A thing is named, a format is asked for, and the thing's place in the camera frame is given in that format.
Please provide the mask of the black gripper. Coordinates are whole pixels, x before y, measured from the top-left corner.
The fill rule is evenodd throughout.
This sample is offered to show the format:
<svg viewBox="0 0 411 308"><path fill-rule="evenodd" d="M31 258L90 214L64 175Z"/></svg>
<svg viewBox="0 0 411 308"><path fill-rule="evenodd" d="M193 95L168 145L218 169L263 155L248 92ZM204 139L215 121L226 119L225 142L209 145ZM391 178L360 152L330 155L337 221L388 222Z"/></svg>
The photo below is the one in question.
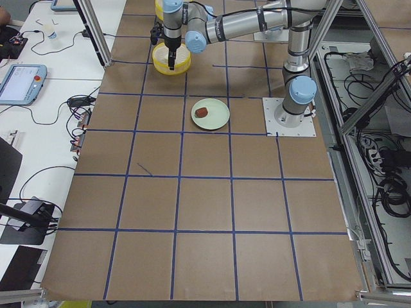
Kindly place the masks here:
<svg viewBox="0 0 411 308"><path fill-rule="evenodd" d="M176 50L181 45L182 33L181 29L169 29L163 24L156 22L150 30L150 41L153 46L158 43L159 39L164 40L164 44L169 49L168 51L168 67L169 70L175 70Z"/></svg>

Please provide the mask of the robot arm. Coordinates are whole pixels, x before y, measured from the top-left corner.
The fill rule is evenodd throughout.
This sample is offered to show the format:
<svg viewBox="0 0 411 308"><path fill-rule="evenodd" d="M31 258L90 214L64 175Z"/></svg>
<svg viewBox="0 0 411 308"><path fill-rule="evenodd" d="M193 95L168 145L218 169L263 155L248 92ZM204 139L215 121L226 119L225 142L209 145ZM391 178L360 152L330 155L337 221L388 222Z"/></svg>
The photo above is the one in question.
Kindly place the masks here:
<svg viewBox="0 0 411 308"><path fill-rule="evenodd" d="M181 44L192 53L207 45L225 42L272 28L288 30L288 56L283 64L285 97L275 110L275 120L284 127L300 125L306 107L313 101L317 85L308 76L312 20L325 1L271 1L263 6L215 16L211 7L196 1L163 1L163 18L150 31L153 45L164 40L167 65L174 70Z"/></svg>

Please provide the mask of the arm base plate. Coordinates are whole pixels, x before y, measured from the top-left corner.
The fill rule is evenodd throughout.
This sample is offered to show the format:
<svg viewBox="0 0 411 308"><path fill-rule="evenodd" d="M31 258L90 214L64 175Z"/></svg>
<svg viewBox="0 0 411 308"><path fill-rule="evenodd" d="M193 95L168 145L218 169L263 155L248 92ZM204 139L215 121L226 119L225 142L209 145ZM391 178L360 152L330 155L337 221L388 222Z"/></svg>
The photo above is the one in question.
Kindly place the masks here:
<svg viewBox="0 0 411 308"><path fill-rule="evenodd" d="M283 98L263 98L266 135L269 137L316 137L311 110L301 115L287 114Z"/></svg>

